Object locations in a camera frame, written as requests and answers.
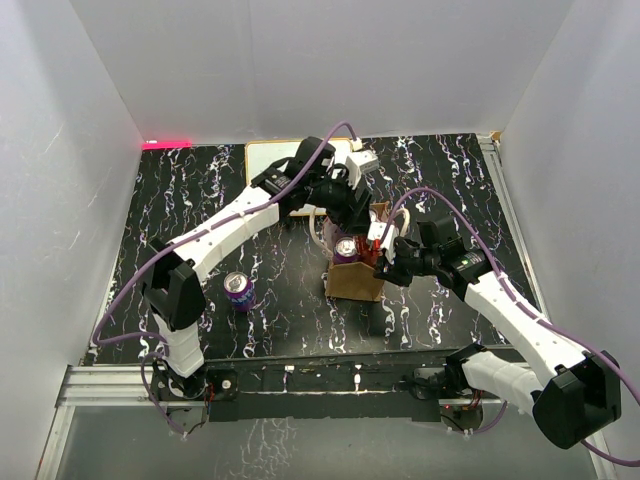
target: floor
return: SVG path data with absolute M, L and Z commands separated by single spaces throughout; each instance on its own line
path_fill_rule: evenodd
M 520 291 L 533 300 L 475 135 L 374 138 L 366 140 L 366 148 L 381 161 L 380 170 L 368 179 L 375 200 L 397 200 L 419 185 L 436 188 L 464 212 Z M 147 258 L 149 239 L 168 241 L 192 229 L 242 191 L 244 152 L 244 145 L 220 145 L 143 154 L 112 294 Z M 426 196 L 408 206 L 412 218 L 418 213 L 433 219 L 449 214 Z M 213 272 L 205 287 L 207 310 L 200 320 L 206 358 L 505 343 L 487 320 L 432 278 L 416 278 L 409 288 L 386 285 L 379 303 L 326 298 L 327 261 L 310 241 L 306 223 L 298 219 L 261 232 Z M 415 238 L 415 229 L 410 233 Z M 471 245 L 470 236 L 462 234 Z M 248 314 L 235 312 L 223 294 L 222 280 L 235 270 L 250 275 L 256 285 L 257 306 Z M 139 329 L 155 330 L 156 325 L 135 290 L 103 337 Z M 90 350 L 84 364 L 137 363 L 143 352 L 156 346 L 141 340 Z
M 498 408 L 485 406 L 487 416 Z M 596 478 L 586 449 L 554 447 L 515 407 L 468 440 L 405 419 L 210 423 L 186 442 L 168 430 L 153 408 L 76 408 L 57 479 Z

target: black bracket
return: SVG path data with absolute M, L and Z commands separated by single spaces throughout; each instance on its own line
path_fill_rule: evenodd
M 433 275 L 443 287 L 464 301 L 467 286 L 491 271 L 484 252 L 465 248 L 453 217 L 444 217 L 436 222 L 419 221 L 417 224 L 422 246 L 408 238 L 396 237 L 393 264 L 384 256 L 380 257 L 373 276 L 396 285 L 409 286 L 414 276 Z
M 504 360 L 522 361 L 512 347 L 489 350 Z M 406 350 L 207 360 L 200 388 L 209 385 L 215 392 L 209 412 L 213 422 L 283 417 L 398 417 L 435 422 L 440 421 L 438 398 L 447 397 L 425 388 L 423 380 L 440 371 L 452 355 L 452 350 Z M 154 371 L 152 385 L 157 387 L 164 378 Z M 181 400 L 167 388 L 159 389 L 157 398 Z
M 617 362 L 607 352 L 602 352 Z M 561 367 L 542 392 L 533 394 L 533 418 L 557 447 L 570 448 L 616 421 L 621 414 L 620 379 L 598 357 Z
M 251 180 L 253 187 L 260 187 L 274 196 L 282 192 L 302 170 L 322 140 L 315 137 L 305 138 L 298 147 L 295 157 L 286 157 L 273 162 L 265 171 Z M 333 165 L 332 169 L 344 170 L 342 175 L 333 178 L 327 171 L 325 161 L 335 155 L 335 148 L 325 146 L 311 168 L 295 188 L 278 202 L 280 218 L 286 218 L 292 211 L 305 203 L 324 208 L 333 223 L 348 234 L 360 235 L 369 231 L 371 217 L 371 189 L 366 182 L 360 182 L 354 190 L 349 186 L 348 176 L 344 174 L 344 165 Z
M 466 388 L 470 388 L 469 383 L 464 376 L 464 372 L 462 371 L 462 364 L 475 354 L 486 351 L 487 348 L 483 345 L 472 343 L 471 345 L 467 345 L 466 347 L 449 355 L 447 357 L 447 364 L 444 370 L 447 379 L 447 386 L 454 389 L 456 392 L 461 392 Z
M 166 245 L 153 239 L 149 248 L 155 255 Z M 196 272 L 175 252 L 165 255 L 145 272 L 142 295 L 171 331 L 185 329 L 197 322 L 207 305 Z

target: red light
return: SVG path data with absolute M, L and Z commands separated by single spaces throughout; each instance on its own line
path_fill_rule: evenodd
M 160 150 L 163 148 L 189 148 L 192 143 L 185 142 L 145 142 L 142 144 L 142 150 Z

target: brown paper bag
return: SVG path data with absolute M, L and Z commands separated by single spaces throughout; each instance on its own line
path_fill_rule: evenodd
M 383 222 L 389 218 L 387 206 L 388 202 L 371 204 L 371 208 L 378 213 L 378 218 Z M 379 302 L 384 280 L 373 278 L 373 271 L 373 267 L 362 262 L 340 265 L 334 265 L 333 262 L 330 262 L 325 295 L 349 300 Z

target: cable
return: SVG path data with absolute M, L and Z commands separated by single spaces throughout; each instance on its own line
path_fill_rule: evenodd
M 480 403 L 480 398 L 482 397 L 482 390 L 474 390 L 473 391 L 473 398 L 471 399 L 471 402 L 469 402 L 469 405 L 462 407 L 463 410 L 473 410 L 475 409 L 478 404 Z
M 409 223 L 411 222 L 411 213 L 409 213 L 408 209 L 401 208 L 398 210 L 398 213 L 396 213 L 396 215 L 400 215 L 400 214 L 402 214 L 402 216 L 404 217 L 404 223 L 402 224 L 402 229 L 400 229 L 399 235 L 401 237 L 404 237 L 407 234 L 407 230 L 409 230 Z
M 458 429 L 460 429 L 460 432 L 464 432 L 464 428 L 462 428 L 462 427 L 460 426 L 460 424 L 459 424 L 458 422 L 456 422 L 453 418 L 451 418 L 451 417 L 450 417 L 450 416 L 448 416 L 448 415 L 444 415 L 444 414 L 442 414 L 442 413 L 440 414 L 440 416 L 441 416 L 442 418 L 446 418 L 446 419 L 447 419 L 447 420 L 449 420 L 451 423 L 453 423 L 453 424 L 454 424 Z
M 491 423 L 489 423 L 489 425 L 485 425 L 484 427 L 480 427 L 478 430 L 474 430 L 473 433 L 475 435 L 477 435 L 478 433 L 484 433 L 486 431 L 491 430 L 493 427 L 495 427 L 498 422 L 502 419 L 502 417 L 504 416 L 504 412 L 507 411 L 507 402 L 504 401 L 502 403 L 502 407 L 500 408 L 500 411 L 498 412 L 498 415 L 496 415 L 496 418 L 494 418 Z
M 207 423 L 206 420 L 201 421 L 200 423 L 196 423 L 193 427 L 191 427 L 191 429 L 187 432 L 187 435 L 191 435 L 193 433 L 193 431 L 198 428 L 198 427 L 202 427 L 205 423 Z
M 578 345 L 580 345 L 581 347 L 585 348 L 586 350 L 591 352 L 593 355 L 598 357 L 600 360 L 602 360 L 602 362 L 605 365 L 607 365 L 607 367 L 609 367 L 618 376 L 618 378 L 622 381 L 622 383 L 625 384 L 625 386 L 627 387 L 627 389 L 629 390 L 629 392 L 631 393 L 631 395 L 633 396 L 635 401 L 638 403 L 638 406 L 640 406 L 640 391 L 633 384 L 633 381 L 631 380 L 631 378 L 626 373 L 624 373 L 615 363 L 613 363 L 606 355 L 602 354 L 593 345 L 590 345 L 587 342 L 585 342 L 583 340 L 580 340 L 579 338 L 575 337 L 573 334 L 567 332 L 566 330 L 564 330 L 564 329 L 562 329 L 562 328 L 560 328 L 560 327 L 558 327 L 556 325 L 552 325 L 551 323 L 545 321 L 544 319 L 539 318 L 540 315 L 538 313 L 529 310 L 529 308 L 527 308 L 526 305 L 524 305 L 522 302 L 517 301 L 517 297 L 516 297 L 515 293 L 513 292 L 511 285 L 506 280 L 506 278 L 502 275 L 502 271 L 498 267 L 498 263 L 496 262 L 496 259 L 493 256 L 493 253 L 491 252 L 491 250 L 489 250 L 489 247 L 487 247 L 486 243 L 484 243 L 482 238 L 480 238 L 480 235 L 478 234 L 478 232 L 476 232 L 474 230 L 474 228 L 467 221 L 467 219 L 464 217 L 464 215 L 462 215 L 462 213 L 444 195 L 442 195 L 440 192 L 438 192 L 436 190 L 433 190 L 432 188 L 429 188 L 429 187 L 417 187 L 417 188 L 413 188 L 413 189 L 409 190 L 402 197 L 400 197 L 400 199 L 396 202 L 396 204 L 393 206 L 393 209 L 391 210 L 391 213 L 389 215 L 389 220 L 387 220 L 387 226 L 385 227 L 384 232 L 382 234 L 382 240 L 384 240 L 384 238 L 386 237 L 386 235 L 387 235 L 387 233 L 389 231 L 389 228 L 392 225 L 393 218 L 396 216 L 396 213 L 397 213 L 398 209 L 400 208 L 400 205 L 402 205 L 402 203 L 404 203 L 404 201 L 407 198 L 409 198 L 411 195 L 413 195 L 415 193 L 420 193 L 420 192 L 426 192 L 426 193 L 429 193 L 429 194 L 439 198 L 458 217 L 458 219 L 462 222 L 462 224 L 466 227 L 466 229 L 469 230 L 469 232 L 471 233 L 473 238 L 476 240 L 476 242 L 478 242 L 478 245 L 480 246 L 480 248 L 482 249 L 482 251 L 486 255 L 487 260 L 489 261 L 489 264 L 491 265 L 491 268 L 492 268 L 493 272 L 495 273 L 495 275 L 496 275 L 496 277 L 498 279 L 498 282 L 500 283 L 500 286 L 502 286 L 502 288 L 504 289 L 504 291 L 507 294 L 507 296 L 511 299 L 511 301 L 513 301 L 518 306 L 518 308 L 520 308 L 520 310 L 525 315 L 527 315 L 529 318 L 535 320 L 536 323 L 538 323 L 540 326 L 546 328 L 547 330 L 550 330 L 550 331 L 556 333 L 557 335 L 560 335 L 560 336 L 562 336 L 562 337 L 564 337 L 564 338 L 566 338 L 568 340 L 571 340 L 574 343 L 577 343 Z M 495 425 L 495 423 L 491 422 L 491 424 L 487 426 L 487 430 L 489 428 L 491 428 L 493 425 Z M 640 467 L 640 460 L 624 460 L 624 459 L 616 458 L 616 457 L 613 457 L 613 456 L 603 452 L 602 450 L 597 449 L 593 445 L 587 443 L 585 440 L 582 440 L 581 443 L 585 447 L 587 447 L 590 451 L 592 451 L 593 453 L 598 455 L 599 457 L 602 457 L 605 460 L 609 460 L 612 463 L 616 463 L 618 465 L 622 465 L 622 466 L 625 466 L 625 467 Z
M 309 214 L 309 234 L 311 235 L 311 240 L 313 240 L 313 243 L 315 243 L 317 246 L 319 246 L 322 249 L 323 255 L 328 259 L 331 259 L 331 257 L 333 257 L 333 252 L 331 252 L 331 250 L 329 250 L 329 247 L 327 247 L 324 244 L 324 242 L 320 240 L 320 238 L 318 238 L 318 234 L 316 233 L 316 208 L 315 207 Z
M 289 183 L 284 188 L 284 190 L 282 190 L 280 193 L 278 193 L 277 195 L 275 195 L 272 198 L 270 198 L 269 201 L 264 203 L 263 205 L 258 205 L 256 207 L 251 207 L 251 208 L 245 210 L 242 213 L 242 215 L 250 215 L 252 213 L 259 212 L 260 210 L 263 210 L 263 209 L 269 207 L 270 205 L 278 203 L 281 198 L 283 198 L 285 195 L 288 195 L 289 192 L 298 184 L 298 182 L 300 182 L 302 177 L 304 177 L 304 175 L 307 173 L 307 171 L 311 168 L 313 163 L 316 161 L 316 159 L 320 155 L 320 152 L 322 152 L 322 150 L 329 143 L 329 140 L 331 139 L 331 137 L 333 137 L 335 135 L 335 133 L 342 127 L 347 127 L 349 129 L 349 133 L 351 134 L 351 136 L 352 136 L 354 141 L 358 138 L 356 133 L 355 133 L 355 131 L 353 130 L 353 127 L 349 123 L 347 123 L 346 121 L 342 121 L 342 122 L 337 123 L 336 125 L 334 125 L 331 128 L 331 130 L 329 130 L 329 133 L 324 138 L 324 140 L 320 143 L 320 145 L 318 145 L 318 148 L 316 148 L 315 152 L 313 152 L 313 155 L 311 155 L 311 157 L 309 158 L 307 163 L 304 165 L 304 167 L 302 167 L 300 172 L 298 172 L 298 174 L 295 176 L 295 178 L 291 181 L 291 183 Z M 225 217 L 225 218 L 221 219 L 220 221 L 214 223 L 208 230 L 207 229 L 203 229 L 200 232 L 194 233 L 193 235 L 190 235 L 187 238 L 184 238 L 183 240 L 181 240 L 179 242 L 176 242 L 176 243 L 173 243 L 171 245 L 168 245 L 165 249 L 159 251 L 153 257 L 151 257 L 151 259 L 149 259 L 144 265 L 142 265 L 142 267 L 140 267 L 138 269 L 138 271 L 124 285 L 122 290 L 120 290 L 120 293 L 118 293 L 118 295 L 116 295 L 116 297 L 113 299 L 113 302 L 111 302 L 111 304 L 109 305 L 109 307 L 105 311 L 104 315 L 102 316 L 102 318 L 100 319 L 100 321 L 96 325 L 96 328 L 95 328 L 95 330 L 93 332 L 93 336 L 91 338 L 93 343 L 95 343 L 97 346 L 105 346 L 105 345 L 111 345 L 111 344 L 114 344 L 114 343 L 120 343 L 120 342 L 122 342 L 124 340 L 129 340 L 129 339 L 132 339 L 132 338 L 141 338 L 141 337 L 156 338 L 156 339 L 160 340 L 163 343 L 164 356 L 168 357 L 169 356 L 169 345 L 167 345 L 167 340 L 162 335 L 160 335 L 159 333 L 154 333 L 154 332 L 133 332 L 133 333 L 127 333 L 125 335 L 119 335 L 117 337 L 112 337 L 112 338 L 107 338 L 107 339 L 101 339 L 100 338 L 100 333 L 102 332 L 102 329 L 104 328 L 106 323 L 109 321 L 109 319 L 112 318 L 113 312 L 118 307 L 118 305 L 120 305 L 120 303 L 124 299 L 124 296 L 142 278 L 142 276 L 147 272 L 147 270 L 149 270 L 149 268 L 151 268 L 151 266 L 153 266 L 158 260 L 160 260 L 165 255 L 169 254 L 170 252 L 173 252 L 177 248 L 180 248 L 181 246 L 186 245 L 189 242 L 192 242 L 192 241 L 194 241 L 194 240 L 196 240 L 196 239 L 198 239 L 200 237 L 203 237 L 204 235 L 207 235 L 209 232 L 215 230 L 216 228 L 218 228 L 218 227 L 220 227 L 222 225 L 225 225 L 225 224 L 229 223 L 230 221 L 235 220 L 236 218 L 240 218 L 240 216 L 241 216 L 240 213 L 234 213 L 234 214 L 232 214 L 232 215 L 230 215 L 228 217 Z M 143 385 L 145 387 L 145 390 L 147 391 L 147 395 L 149 396 L 149 400 L 156 406 L 156 408 L 158 409 L 160 414 L 167 420 L 167 422 L 169 423 L 169 426 L 171 426 L 171 428 L 173 430 L 175 430 L 176 432 L 182 434 L 183 436 L 186 436 L 187 432 L 180 425 L 178 425 L 173 420 L 171 420 L 171 418 L 169 418 L 169 416 L 164 411 L 164 409 L 162 408 L 162 406 L 160 405 L 158 400 L 155 398 L 155 396 L 151 392 L 151 389 L 149 388 L 149 384 L 148 384 L 147 378 L 145 376 L 144 367 L 145 367 L 145 364 L 146 364 L 147 360 L 149 360 L 151 358 L 162 358 L 162 355 L 160 353 L 158 353 L 158 352 L 151 352 L 151 353 L 147 354 L 142 359 L 142 363 L 141 363 L 142 383 L 143 383 Z
M 493 427 L 496 426 L 496 424 L 502 419 L 502 417 L 504 416 L 504 413 L 507 411 L 507 405 L 508 403 L 506 401 L 502 402 L 502 406 L 500 407 L 500 411 L 498 412 L 498 414 L 496 415 L 496 418 L 494 418 L 493 420 L 491 420 L 491 422 L 488 425 L 485 425 L 484 427 L 480 427 L 477 430 L 472 430 L 472 429 L 466 429 L 468 430 L 470 433 L 472 433 L 473 435 L 478 435 L 479 433 L 485 433 L 489 430 L 491 430 Z M 460 427 L 460 425 L 458 425 L 456 422 L 453 421 L 452 418 L 440 414 L 441 417 L 444 417 L 448 420 L 451 420 L 451 422 L 453 422 L 453 424 L 458 427 L 460 429 L 459 433 L 465 433 L 465 429 Z
M 351 128 L 351 125 L 346 123 L 345 126 L 349 129 L 349 133 L 351 134 L 350 151 L 355 152 L 355 151 L 358 151 L 358 150 L 362 150 L 362 140 L 358 139 L 358 136 L 356 135 L 356 132 L 353 130 L 353 128 Z M 354 142 L 357 142 L 359 144 L 359 146 L 355 147 Z M 333 157 L 331 157 L 331 160 L 329 161 L 329 165 L 327 165 L 327 172 L 330 172 L 333 169 L 334 165 L 336 165 L 335 162 L 336 162 L 336 156 L 334 155 Z

